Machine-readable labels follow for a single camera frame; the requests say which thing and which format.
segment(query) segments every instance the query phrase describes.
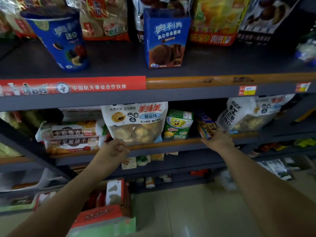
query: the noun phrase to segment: blue oreo box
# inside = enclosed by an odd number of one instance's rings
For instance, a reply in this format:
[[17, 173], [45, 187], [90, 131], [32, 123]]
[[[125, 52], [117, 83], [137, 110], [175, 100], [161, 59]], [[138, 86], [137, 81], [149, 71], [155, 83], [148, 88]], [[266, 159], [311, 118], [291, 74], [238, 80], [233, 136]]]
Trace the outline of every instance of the blue oreo box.
[[191, 25], [179, 9], [144, 9], [145, 57], [149, 68], [180, 67]]

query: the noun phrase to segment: left hand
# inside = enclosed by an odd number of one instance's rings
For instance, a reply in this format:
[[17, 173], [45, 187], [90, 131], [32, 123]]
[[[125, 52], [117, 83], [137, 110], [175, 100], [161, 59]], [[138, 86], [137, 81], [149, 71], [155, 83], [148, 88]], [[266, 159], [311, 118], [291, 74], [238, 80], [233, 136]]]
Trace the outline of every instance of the left hand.
[[125, 158], [129, 153], [125, 142], [112, 140], [103, 144], [87, 168], [103, 180], [112, 174], [121, 163], [128, 165], [129, 162]]

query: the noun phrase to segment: blue snack box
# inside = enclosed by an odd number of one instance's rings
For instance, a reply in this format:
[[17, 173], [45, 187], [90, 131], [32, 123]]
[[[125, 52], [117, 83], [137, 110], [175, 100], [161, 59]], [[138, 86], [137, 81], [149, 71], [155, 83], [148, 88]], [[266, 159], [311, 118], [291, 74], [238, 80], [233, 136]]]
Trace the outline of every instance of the blue snack box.
[[33, 7], [21, 11], [20, 14], [62, 69], [79, 71], [89, 66], [78, 9]]
[[179, 9], [144, 9], [145, 57], [149, 68], [180, 67], [191, 25]]

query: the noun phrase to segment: tile floor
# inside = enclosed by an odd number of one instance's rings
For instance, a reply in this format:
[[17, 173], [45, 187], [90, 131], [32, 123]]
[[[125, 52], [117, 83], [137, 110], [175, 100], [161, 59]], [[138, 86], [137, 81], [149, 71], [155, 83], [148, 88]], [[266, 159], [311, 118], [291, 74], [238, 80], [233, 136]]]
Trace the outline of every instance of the tile floor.
[[[305, 172], [289, 181], [316, 202], [316, 181]], [[30, 213], [1, 216], [0, 237]], [[262, 237], [238, 192], [216, 183], [200, 184], [136, 195], [138, 232], [129, 237]]]

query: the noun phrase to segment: hand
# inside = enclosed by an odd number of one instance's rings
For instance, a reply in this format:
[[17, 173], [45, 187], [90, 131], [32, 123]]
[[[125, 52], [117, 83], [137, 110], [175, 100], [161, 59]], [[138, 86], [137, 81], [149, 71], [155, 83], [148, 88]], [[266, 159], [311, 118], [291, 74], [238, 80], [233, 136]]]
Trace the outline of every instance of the hand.
[[208, 140], [202, 138], [201, 141], [213, 151], [219, 152], [223, 148], [234, 147], [233, 139], [229, 136], [228, 131], [223, 131], [222, 128], [217, 127], [212, 139]]
[[112, 140], [102, 145], [86, 169], [97, 175], [101, 181], [112, 174], [121, 163], [128, 165], [129, 162], [125, 158], [129, 153], [125, 142]]

